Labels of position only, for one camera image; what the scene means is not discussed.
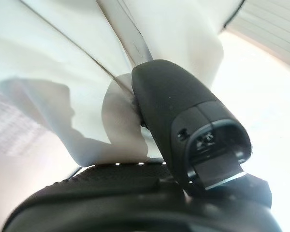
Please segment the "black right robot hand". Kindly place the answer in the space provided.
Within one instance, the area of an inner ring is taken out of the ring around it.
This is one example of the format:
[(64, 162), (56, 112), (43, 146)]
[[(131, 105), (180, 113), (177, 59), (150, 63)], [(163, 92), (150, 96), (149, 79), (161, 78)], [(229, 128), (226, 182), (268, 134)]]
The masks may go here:
[(97, 165), (32, 194), (5, 232), (279, 232), (266, 181), (241, 168), (242, 124), (192, 74), (166, 60), (132, 70), (163, 161)]

